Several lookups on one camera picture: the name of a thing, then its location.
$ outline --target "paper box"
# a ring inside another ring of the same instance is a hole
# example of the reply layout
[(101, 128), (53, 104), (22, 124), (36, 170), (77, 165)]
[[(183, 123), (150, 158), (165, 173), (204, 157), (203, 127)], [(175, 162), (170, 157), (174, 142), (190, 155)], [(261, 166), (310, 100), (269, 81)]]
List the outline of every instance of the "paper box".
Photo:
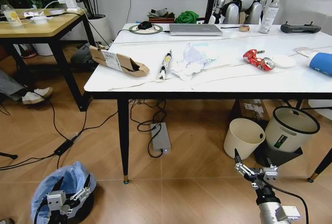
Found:
[(149, 68), (143, 63), (134, 62), (130, 57), (122, 54), (115, 54), (105, 49), (90, 46), (92, 59), (104, 66), (114, 68), (126, 74), (143, 77), (149, 73)]
[(265, 130), (270, 117), (262, 100), (235, 100), (230, 121), (236, 118), (250, 119)]

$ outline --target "remote controller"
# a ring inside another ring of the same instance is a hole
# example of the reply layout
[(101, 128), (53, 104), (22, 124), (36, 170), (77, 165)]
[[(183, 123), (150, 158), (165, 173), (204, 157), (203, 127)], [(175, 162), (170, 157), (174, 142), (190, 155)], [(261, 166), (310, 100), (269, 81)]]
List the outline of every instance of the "remote controller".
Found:
[(317, 33), (321, 30), (321, 27), (317, 25), (312, 25), (312, 22), (310, 24), (305, 25), (290, 25), (282, 24), (280, 26), (280, 29), (285, 33), (291, 33), (291, 32), (305, 32), (305, 33)]

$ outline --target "laptop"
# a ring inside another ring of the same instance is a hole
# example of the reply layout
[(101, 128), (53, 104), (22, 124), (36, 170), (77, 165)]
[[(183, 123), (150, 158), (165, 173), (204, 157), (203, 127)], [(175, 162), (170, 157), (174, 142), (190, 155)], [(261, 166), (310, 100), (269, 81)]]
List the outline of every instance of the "laptop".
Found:
[(170, 24), (171, 36), (222, 36), (214, 24)]

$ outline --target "wooden table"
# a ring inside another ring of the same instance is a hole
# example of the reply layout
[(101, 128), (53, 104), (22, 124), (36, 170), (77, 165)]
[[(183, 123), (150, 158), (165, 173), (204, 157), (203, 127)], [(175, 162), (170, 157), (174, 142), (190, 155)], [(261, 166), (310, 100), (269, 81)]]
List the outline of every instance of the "wooden table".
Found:
[[(27, 10), (17, 9), (16, 11), (20, 18), (23, 18), (23, 12)], [(45, 10), (45, 15), (49, 15), (48, 10)], [(33, 75), (17, 53), (13, 44), (48, 44), (79, 110), (84, 111), (87, 106), (88, 94), (84, 93), (81, 95), (70, 66), (62, 51), (60, 41), (60, 38), (71, 31), (81, 21), (84, 24), (90, 45), (95, 45), (88, 18), (82, 10), (54, 16), (46, 24), (34, 24), (28, 19), (22, 20), (23, 26), (21, 27), (11, 27), (9, 23), (0, 23), (0, 44), (3, 44), (7, 52), (13, 56), (17, 65), (27, 77), (27, 82), (34, 81)]]

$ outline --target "mouse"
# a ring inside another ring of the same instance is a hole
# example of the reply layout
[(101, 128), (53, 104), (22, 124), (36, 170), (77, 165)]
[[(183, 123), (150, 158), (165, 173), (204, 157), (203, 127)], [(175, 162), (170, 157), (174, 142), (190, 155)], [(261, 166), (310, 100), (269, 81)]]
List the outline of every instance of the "mouse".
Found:
[(143, 21), (142, 23), (140, 23), (138, 25), (138, 29), (139, 30), (146, 30), (152, 27), (152, 23), (150, 23), (149, 21)]

